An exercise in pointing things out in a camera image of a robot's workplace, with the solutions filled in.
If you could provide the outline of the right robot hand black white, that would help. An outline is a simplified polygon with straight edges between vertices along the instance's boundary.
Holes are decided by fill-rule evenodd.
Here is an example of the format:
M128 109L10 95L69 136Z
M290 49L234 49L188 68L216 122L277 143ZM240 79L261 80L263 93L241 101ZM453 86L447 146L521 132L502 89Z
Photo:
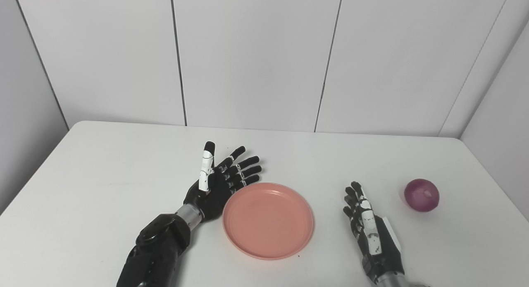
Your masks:
M345 188L344 213L362 253L365 275L376 287L408 287L398 240L391 225L374 213L362 186L351 182Z

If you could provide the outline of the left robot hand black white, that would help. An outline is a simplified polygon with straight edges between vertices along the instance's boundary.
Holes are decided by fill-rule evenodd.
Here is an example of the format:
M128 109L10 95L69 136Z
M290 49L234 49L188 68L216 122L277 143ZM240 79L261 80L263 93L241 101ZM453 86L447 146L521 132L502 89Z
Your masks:
M234 193L259 181L262 172L259 156L237 162L238 157L245 152L246 148L240 146L215 165L215 144L206 142L199 178L189 188L183 201L184 206L192 206L193 211L198 213L200 222L220 217Z

